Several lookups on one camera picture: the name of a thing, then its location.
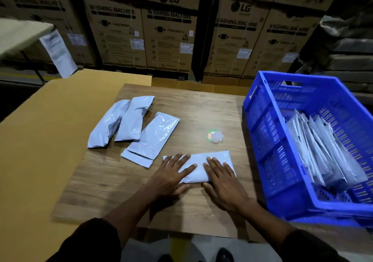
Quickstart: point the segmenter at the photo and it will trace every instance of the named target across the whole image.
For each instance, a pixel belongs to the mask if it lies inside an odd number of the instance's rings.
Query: wood grain surface
[[[156,112],[180,118],[159,156],[149,169],[139,166],[120,156],[130,141],[114,142],[114,137],[106,148],[88,149],[54,207],[54,218],[83,222],[104,216],[146,183],[163,155],[178,152],[196,154],[229,149],[237,177],[249,196],[264,200],[246,120],[242,118],[244,97],[126,84],[116,101],[143,95],[155,96],[143,128]],[[224,141],[210,143],[206,139],[210,129],[221,130]],[[264,242],[242,218],[215,206],[200,184],[192,184],[173,206],[167,202],[164,206],[153,206],[138,227]],[[339,250],[356,250],[363,245],[372,248],[368,233],[362,229],[301,224],[297,227],[307,229]]]

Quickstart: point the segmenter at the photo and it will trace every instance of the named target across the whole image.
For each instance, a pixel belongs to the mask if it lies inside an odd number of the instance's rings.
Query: poly mailer
[[[150,167],[179,121],[174,116],[157,112],[141,132],[140,140],[133,141],[121,156],[143,167]]]
[[[88,148],[104,147],[119,127],[123,115],[128,110],[129,100],[116,102],[101,118],[88,139]]]
[[[236,175],[236,171],[233,168],[229,150],[220,151],[220,152],[193,154],[190,156],[189,160],[186,161],[185,164],[180,168],[179,172],[183,171],[184,169],[186,169],[187,167],[193,164],[197,164],[197,167],[189,175],[184,177],[180,183],[204,183],[204,182],[210,181],[205,169],[203,168],[203,163],[207,163],[207,160],[206,160],[207,157],[210,157],[210,158],[215,157],[221,164],[226,162],[231,167],[234,174]]]
[[[142,118],[152,104],[154,96],[134,97],[120,122],[115,141],[139,140],[142,129]]]

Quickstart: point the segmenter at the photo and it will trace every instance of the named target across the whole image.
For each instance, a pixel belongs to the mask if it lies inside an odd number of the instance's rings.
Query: blue crate
[[[329,122],[368,181],[339,194],[313,187],[285,124],[294,109]],[[244,111],[274,215],[288,221],[373,226],[373,117],[337,78],[259,71]]]

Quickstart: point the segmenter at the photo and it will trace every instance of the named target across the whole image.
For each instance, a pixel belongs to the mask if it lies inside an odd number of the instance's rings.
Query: black shirt
[[[116,228],[104,219],[95,218],[82,223],[47,261],[119,262],[121,252]],[[303,230],[292,232],[286,237],[280,256],[284,262],[348,262],[330,245]]]

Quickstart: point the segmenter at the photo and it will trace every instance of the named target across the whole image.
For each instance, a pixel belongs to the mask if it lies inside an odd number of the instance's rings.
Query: white paper
[[[296,52],[288,52],[285,57],[282,59],[283,63],[292,63],[298,57]]]
[[[141,136],[142,118],[152,104],[154,96],[134,97],[124,114],[115,141],[138,140]]]
[[[145,50],[143,39],[131,39],[131,48],[134,50]]]
[[[73,45],[87,46],[87,41],[83,35],[68,33],[68,36]]]
[[[128,107],[129,100],[121,100],[111,106],[92,130],[88,139],[88,148],[104,147],[109,143]]]
[[[63,78],[68,78],[78,70],[77,65],[73,61],[71,54],[66,48],[65,42],[63,42],[57,29],[40,37],[39,40],[47,50],[58,70],[58,73]]]
[[[221,164],[226,162],[231,167],[234,174],[236,175],[236,171],[233,168],[229,150],[220,151],[220,152],[202,153],[202,154],[192,154],[190,156],[190,159],[186,161],[185,164],[180,168],[179,172],[183,171],[184,169],[186,169],[187,167],[193,164],[197,164],[197,167],[189,175],[184,177],[180,183],[204,183],[204,182],[210,181],[205,169],[203,168],[203,163],[207,163],[207,160],[206,160],[207,157],[210,157],[211,159],[212,157],[215,157]]]
[[[174,116],[157,112],[142,130],[140,140],[133,141],[121,156],[143,167],[150,167],[179,121]]]
[[[194,44],[180,43],[180,53],[181,54],[193,54]]]
[[[248,59],[251,55],[252,49],[240,49],[237,54],[238,59]]]

